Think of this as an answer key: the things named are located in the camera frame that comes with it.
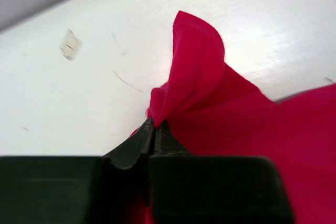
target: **white surface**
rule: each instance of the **white surface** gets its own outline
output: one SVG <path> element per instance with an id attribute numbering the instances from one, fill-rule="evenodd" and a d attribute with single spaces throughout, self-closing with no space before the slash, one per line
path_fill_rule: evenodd
<path id="1" fill-rule="evenodd" d="M 0 154 L 97 155 L 126 139 L 167 80 L 179 9 L 214 25 L 227 62 L 272 99 L 336 79 L 335 0 L 69 0 L 0 36 Z M 59 49 L 68 29 L 74 61 Z"/>

